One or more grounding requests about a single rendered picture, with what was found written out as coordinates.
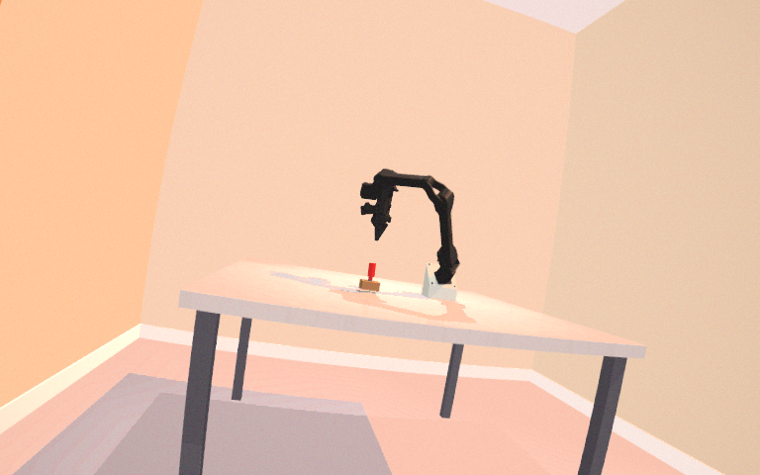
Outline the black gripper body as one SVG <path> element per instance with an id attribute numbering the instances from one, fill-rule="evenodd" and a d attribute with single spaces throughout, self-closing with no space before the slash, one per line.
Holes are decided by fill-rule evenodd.
<path id="1" fill-rule="evenodd" d="M 389 215 L 390 208 L 392 206 L 391 202 L 384 201 L 384 200 L 377 200 L 377 204 L 378 204 L 377 214 L 373 215 L 373 217 L 371 218 L 371 222 L 374 221 L 374 222 L 379 222 L 379 223 L 384 223 L 384 224 L 387 224 L 387 222 L 391 223 L 392 218 Z"/>

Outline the orange block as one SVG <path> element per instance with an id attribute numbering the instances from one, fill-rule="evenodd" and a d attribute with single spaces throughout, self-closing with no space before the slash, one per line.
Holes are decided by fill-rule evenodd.
<path id="1" fill-rule="evenodd" d="M 379 292 L 380 283 L 377 281 L 368 281 L 368 280 L 360 279 L 359 288 L 362 290 Z"/>

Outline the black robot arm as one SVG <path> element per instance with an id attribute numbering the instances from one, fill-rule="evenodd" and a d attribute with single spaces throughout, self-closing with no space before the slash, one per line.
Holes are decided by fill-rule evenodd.
<path id="1" fill-rule="evenodd" d="M 451 279 L 460 264 L 456 248 L 453 245 L 451 209 L 454 193 L 432 176 L 398 173 L 389 168 L 383 168 L 376 173 L 373 177 L 373 183 L 363 182 L 361 186 L 360 197 L 362 199 L 377 199 L 391 203 L 394 191 L 399 192 L 396 186 L 417 187 L 426 191 L 428 198 L 433 202 L 434 208 L 439 214 L 440 224 L 441 248 L 436 253 L 440 267 L 434 272 L 434 275 L 438 285 L 451 285 Z M 433 188 L 437 189 L 439 193 L 436 194 Z M 377 214 L 377 210 L 377 202 L 375 205 L 365 202 L 364 206 L 360 206 L 361 215 L 374 215 Z"/>

